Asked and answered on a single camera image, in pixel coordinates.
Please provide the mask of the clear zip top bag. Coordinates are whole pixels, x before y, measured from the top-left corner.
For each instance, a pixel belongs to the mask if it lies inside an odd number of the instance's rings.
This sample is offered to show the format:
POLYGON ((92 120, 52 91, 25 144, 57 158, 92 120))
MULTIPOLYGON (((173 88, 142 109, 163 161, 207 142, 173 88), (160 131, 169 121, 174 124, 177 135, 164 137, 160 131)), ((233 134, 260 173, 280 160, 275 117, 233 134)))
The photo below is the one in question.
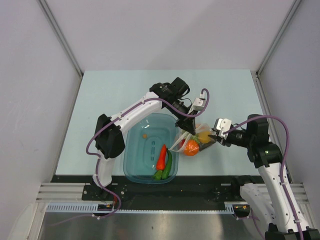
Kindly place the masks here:
POLYGON ((211 135, 213 135, 213 130, 208 124, 196 124, 194 135, 185 130, 178 132, 169 150, 193 157, 216 143, 216 141, 210 137, 211 135))

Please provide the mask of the red apple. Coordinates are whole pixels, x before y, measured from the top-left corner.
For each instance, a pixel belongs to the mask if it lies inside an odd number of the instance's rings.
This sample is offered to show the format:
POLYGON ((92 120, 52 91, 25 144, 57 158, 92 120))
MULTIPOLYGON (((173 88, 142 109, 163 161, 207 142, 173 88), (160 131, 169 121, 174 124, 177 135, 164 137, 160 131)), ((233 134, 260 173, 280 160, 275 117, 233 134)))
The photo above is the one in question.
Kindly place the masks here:
POLYGON ((182 139, 179 143, 180 148, 183 148, 184 144, 185 144, 186 139, 182 139))

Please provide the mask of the red chili pepper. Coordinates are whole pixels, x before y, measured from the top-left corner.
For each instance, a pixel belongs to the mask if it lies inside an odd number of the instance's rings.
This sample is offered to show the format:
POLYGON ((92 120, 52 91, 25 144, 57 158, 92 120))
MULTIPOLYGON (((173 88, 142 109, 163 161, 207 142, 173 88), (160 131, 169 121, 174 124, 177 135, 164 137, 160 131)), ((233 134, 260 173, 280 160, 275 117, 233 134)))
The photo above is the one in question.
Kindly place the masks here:
POLYGON ((157 171, 163 171, 166 167, 167 146, 164 144, 160 150, 160 154, 155 166, 157 171))

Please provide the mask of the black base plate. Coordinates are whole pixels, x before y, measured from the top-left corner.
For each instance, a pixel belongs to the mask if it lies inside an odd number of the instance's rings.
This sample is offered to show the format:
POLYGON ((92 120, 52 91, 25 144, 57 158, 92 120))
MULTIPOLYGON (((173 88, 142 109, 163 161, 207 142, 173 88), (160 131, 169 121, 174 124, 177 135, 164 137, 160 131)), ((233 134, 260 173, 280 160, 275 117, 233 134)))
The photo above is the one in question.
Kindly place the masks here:
POLYGON ((243 201, 235 180, 232 175, 176 176, 168 183, 143 184, 113 176, 107 189, 119 196, 121 210, 211 211, 243 201))

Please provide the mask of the left aluminium frame post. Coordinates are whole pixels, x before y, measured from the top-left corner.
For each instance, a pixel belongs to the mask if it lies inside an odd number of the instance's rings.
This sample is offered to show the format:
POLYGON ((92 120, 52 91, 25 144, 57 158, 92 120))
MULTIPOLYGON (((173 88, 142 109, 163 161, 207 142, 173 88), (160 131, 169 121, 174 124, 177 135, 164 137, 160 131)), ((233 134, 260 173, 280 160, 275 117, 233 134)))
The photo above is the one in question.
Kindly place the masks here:
POLYGON ((42 10, 46 20, 48 21, 53 33, 55 34, 59 44, 62 47, 62 50, 64 51, 65 55, 71 62, 71 65, 77 75, 80 77, 80 79, 83 78, 84 72, 81 70, 80 64, 78 63, 61 27, 59 26, 58 21, 56 20, 53 11, 51 10, 48 2, 46 0, 37 0, 36 1, 42 10))

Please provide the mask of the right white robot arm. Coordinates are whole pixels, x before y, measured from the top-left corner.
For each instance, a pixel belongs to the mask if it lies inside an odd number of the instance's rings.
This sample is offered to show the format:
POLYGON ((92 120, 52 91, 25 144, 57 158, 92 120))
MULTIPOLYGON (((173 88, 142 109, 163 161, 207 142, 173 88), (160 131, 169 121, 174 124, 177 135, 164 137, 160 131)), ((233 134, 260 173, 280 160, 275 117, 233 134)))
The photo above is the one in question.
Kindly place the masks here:
POLYGON ((270 141, 269 119, 284 122, 272 115, 251 114, 240 124, 227 118, 218 118, 210 135, 223 146, 245 148, 247 156, 258 170, 270 199, 263 196, 249 175, 235 177, 231 196, 245 200, 254 220, 263 227, 266 240, 318 240, 320 232, 312 228, 294 197, 286 175, 288 147, 284 152, 270 141))

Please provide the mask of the orange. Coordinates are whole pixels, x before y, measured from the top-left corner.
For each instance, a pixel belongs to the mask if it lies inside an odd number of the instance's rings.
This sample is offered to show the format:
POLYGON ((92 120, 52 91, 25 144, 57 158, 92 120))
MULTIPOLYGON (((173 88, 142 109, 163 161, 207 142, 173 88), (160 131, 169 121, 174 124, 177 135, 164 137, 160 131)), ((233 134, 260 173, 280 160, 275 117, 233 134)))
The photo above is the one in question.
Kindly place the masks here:
POLYGON ((192 157, 192 156, 195 156, 199 151, 200 151, 199 144, 194 140, 190 139, 187 141, 184 147, 183 153, 186 156, 192 157))

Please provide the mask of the aluminium rail left side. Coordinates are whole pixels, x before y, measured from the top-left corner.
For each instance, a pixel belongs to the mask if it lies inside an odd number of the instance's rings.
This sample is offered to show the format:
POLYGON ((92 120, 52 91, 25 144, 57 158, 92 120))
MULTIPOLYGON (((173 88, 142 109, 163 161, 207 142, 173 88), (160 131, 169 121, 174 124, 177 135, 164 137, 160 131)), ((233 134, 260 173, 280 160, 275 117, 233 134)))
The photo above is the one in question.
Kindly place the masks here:
POLYGON ((43 203, 82 202, 84 183, 42 183, 36 201, 43 203))

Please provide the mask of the green cucumber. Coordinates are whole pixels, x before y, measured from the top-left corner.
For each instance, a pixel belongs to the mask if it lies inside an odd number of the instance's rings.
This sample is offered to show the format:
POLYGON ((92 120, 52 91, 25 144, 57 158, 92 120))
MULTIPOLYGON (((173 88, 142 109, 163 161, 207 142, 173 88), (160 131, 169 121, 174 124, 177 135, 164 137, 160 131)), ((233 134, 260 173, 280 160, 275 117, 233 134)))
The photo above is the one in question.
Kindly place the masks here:
POLYGON ((167 149, 166 150, 167 152, 167 162, 166 162, 166 165, 165 165, 165 168, 164 170, 162 171, 162 174, 161 174, 161 179, 162 180, 165 180, 169 177, 169 173, 171 171, 171 168, 172 168, 172 163, 173 163, 173 157, 172 157, 172 153, 167 149))

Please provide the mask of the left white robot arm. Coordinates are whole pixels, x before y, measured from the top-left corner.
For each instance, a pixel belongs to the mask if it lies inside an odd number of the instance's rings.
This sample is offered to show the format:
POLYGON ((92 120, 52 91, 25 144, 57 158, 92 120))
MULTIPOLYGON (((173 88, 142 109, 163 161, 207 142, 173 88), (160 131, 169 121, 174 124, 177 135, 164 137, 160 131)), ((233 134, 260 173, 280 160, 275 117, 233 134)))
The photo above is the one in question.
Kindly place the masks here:
POLYGON ((189 92, 190 87, 179 77, 171 83, 155 83, 140 100, 123 111, 113 116, 102 114, 98 117, 94 134, 98 168, 92 176, 96 184, 93 194, 98 199, 105 200, 110 196, 108 185, 112 182, 115 158, 125 149, 124 134, 145 117, 167 108, 177 117, 176 127, 190 134, 196 133, 195 118, 190 115, 197 111, 182 102, 182 97, 189 92))

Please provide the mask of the blue transparent plastic bin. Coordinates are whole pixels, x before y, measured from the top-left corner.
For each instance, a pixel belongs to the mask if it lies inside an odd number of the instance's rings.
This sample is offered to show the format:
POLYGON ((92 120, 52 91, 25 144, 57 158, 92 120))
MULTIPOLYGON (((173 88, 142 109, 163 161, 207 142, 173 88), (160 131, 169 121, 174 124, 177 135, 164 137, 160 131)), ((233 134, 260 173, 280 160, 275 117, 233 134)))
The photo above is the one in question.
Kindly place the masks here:
POLYGON ((156 164, 163 145, 170 148, 179 132, 174 117, 152 113, 134 125, 127 133, 123 172, 128 180, 139 184, 165 184, 178 172, 179 155, 171 151, 172 167, 167 179, 157 180, 156 164))

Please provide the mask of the aluminium frame post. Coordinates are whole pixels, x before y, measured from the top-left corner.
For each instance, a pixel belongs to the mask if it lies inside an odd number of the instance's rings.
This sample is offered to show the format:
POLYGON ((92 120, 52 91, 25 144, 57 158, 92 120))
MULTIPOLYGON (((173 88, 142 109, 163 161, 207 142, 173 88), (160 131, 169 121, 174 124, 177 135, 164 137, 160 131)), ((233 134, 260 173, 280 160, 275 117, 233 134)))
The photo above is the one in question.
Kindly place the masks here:
POLYGON ((71 62, 71 65, 77 75, 80 77, 80 79, 83 78, 84 72, 81 70, 80 64, 78 63, 61 27, 59 26, 58 21, 56 20, 53 11, 51 10, 48 2, 46 0, 37 0, 36 1, 42 10, 46 20, 48 21, 53 33, 55 34, 59 44, 62 47, 62 50, 64 51, 65 55, 71 62))
POLYGON ((289 8, 288 13, 286 14, 282 24, 280 25, 279 30, 277 31, 270 47, 268 48, 265 56, 263 57, 258 69, 256 70, 256 75, 260 76, 262 72, 264 71, 267 63, 271 59, 272 55, 274 54, 274 51, 276 50, 277 46, 279 45, 283 35, 285 34, 287 28, 291 24, 294 16, 296 15, 300 5, 302 4, 303 0, 294 0, 289 8))

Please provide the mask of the green star fruit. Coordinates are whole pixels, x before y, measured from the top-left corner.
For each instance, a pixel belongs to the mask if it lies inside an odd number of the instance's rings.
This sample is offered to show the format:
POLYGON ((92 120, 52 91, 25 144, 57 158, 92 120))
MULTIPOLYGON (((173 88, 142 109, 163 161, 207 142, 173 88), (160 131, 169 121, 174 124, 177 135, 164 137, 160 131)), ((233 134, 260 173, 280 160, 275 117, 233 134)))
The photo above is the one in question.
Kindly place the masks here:
POLYGON ((198 138, 197 135, 193 135, 190 139, 195 141, 195 142, 197 142, 198 144, 200 143, 199 138, 198 138))

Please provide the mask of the right aluminium frame post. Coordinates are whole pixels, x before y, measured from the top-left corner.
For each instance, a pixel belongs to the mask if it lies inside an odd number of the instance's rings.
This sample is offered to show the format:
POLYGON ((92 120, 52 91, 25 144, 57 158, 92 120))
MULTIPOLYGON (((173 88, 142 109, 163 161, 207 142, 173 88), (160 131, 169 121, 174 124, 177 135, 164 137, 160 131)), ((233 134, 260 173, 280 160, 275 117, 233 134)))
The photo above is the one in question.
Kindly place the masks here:
POLYGON ((272 55, 274 54, 274 51, 276 50, 277 46, 279 45, 283 35, 285 34, 287 28, 291 24, 294 16, 296 15, 300 5, 302 4, 303 0, 294 0, 289 8, 288 13, 286 14, 282 24, 280 25, 279 30, 277 31, 270 47, 268 48, 265 56, 263 57, 258 69, 256 70, 256 75, 260 76, 262 72, 264 71, 267 63, 271 59, 272 55))

